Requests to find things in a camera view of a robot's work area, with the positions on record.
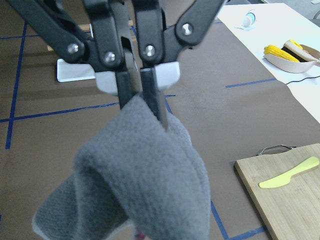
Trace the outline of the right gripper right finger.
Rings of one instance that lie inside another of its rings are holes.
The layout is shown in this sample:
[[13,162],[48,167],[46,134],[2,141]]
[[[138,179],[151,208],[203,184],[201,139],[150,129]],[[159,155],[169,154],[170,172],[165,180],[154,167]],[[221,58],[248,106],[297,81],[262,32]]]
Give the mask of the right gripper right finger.
[[142,96],[165,129],[168,127],[165,98],[158,87],[156,67],[175,62],[181,51],[200,44],[224,4],[223,0],[195,0],[176,24],[166,26],[165,13],[158,0],[132,1],[143,65],[140,70]]

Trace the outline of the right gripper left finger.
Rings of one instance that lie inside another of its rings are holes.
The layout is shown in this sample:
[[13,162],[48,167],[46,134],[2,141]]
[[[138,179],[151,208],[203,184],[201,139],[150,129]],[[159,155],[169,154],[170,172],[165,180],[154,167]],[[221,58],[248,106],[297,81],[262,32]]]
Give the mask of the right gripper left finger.
[[120,0],[84,0],[93,35],[85,33],[68,15],[61,0],[9,0],[8,4],[69,64],[89,64],[97,80],[115,86],[123,108],[135,95],[125,57],[132,56],[131,37],[118,31],[128,27]]

